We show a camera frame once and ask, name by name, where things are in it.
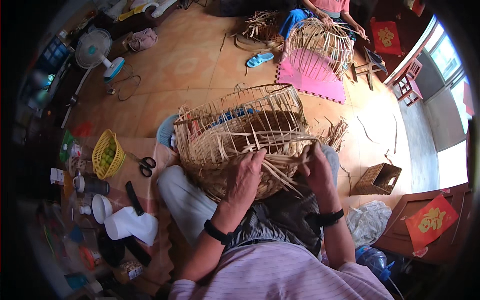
pink striped shirt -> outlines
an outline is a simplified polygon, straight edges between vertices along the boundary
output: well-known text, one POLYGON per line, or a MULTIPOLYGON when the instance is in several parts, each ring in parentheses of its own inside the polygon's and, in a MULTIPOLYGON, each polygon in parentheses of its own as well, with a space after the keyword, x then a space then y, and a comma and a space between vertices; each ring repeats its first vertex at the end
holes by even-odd
POLYGON ((307 249, 267 242, 222 255, 208 286, 181 279, 169 299, 393 299, 365 266, 346 263, 334 270, 307 249))

white bowl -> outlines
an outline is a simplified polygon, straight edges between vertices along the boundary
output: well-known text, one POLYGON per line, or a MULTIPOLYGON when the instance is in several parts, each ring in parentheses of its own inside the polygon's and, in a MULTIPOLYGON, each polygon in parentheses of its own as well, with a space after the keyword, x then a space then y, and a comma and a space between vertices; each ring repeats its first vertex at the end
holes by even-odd
POLYGON ((105 218, 112 215, 112 204, 104 195, 97 194, 92 199, 92 212, 95 220, 99 224, 105 222, 105 218))

yellow plastic basket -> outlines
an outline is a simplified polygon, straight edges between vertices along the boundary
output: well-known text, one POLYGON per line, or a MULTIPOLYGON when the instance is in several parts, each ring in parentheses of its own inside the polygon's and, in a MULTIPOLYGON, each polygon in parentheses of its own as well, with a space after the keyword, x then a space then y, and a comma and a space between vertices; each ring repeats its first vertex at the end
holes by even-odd
POLYGON ((123 160, 125 159, 125 153, 123 152, 122 147, 120 146, 119 141, 117 141, 117 135, 112 132, 110 129, 105 130, 98 142, 93 149, 92 154, 92 162, 93 162, 93 171, 100 179, 105 179, 107 177, 111 177, 117 173, 120 169, 121 165, 123 164, 123 160), (101 165, 102 161, 102 153, 105 151, 107 147, 110 146, 110 138, 115 140, 115 144, 117 145, 117 151, 115 152, 115 156, 113 157, 113 161, 110 164, 110 167, 105 168, 101 165))

red decoration with gold character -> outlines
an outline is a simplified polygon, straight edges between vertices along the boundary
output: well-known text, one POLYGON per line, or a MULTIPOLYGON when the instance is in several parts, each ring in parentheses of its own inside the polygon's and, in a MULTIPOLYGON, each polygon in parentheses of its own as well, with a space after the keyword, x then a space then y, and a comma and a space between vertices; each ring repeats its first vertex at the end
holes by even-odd
POLYGON ((443 195, 438 195, 424 208, 405 220, 413 251, 421 250, 436 240, 456 220, 458 214, 443 195))
POLYGON ((375 51, 378 53, 388 53, 401 55, 400 39, 396 31, 395 22, 370 22, 373 33, 373 43, 375 51))

hand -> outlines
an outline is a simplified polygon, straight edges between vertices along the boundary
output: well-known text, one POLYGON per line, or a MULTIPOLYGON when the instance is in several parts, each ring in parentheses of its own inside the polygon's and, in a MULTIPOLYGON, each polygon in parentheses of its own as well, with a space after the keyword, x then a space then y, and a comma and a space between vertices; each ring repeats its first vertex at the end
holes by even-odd
POLYGON ((309 160, 307 163, 299 165, 299 171, 305 176, 308 186, 315 195, 325 192, 336 194, 332 168, 322 152, 320 143, 316 142, 313 145, 305 146, 301 159, 302 161, 309 160))
POLYGON ((250 207, 260 184, 262 161, 267 150, 249 152, 238 164, 232 166, 227 176, 226 201, 250 207))
POLYGON ((357 25, 354 26, 354 28, 360 34, 361 38, 367 39, 367 35, 365 34, 365 29, 363 29, 362 26, 357 24, 357 25))
POLYGON ((313 13, 316 14, 320 18, 320 21, 322 21, 322 23, 325 24, 327 27, 333 25, 332 18, 330 18, 330 16, 325 12, 317 8, 313 13))

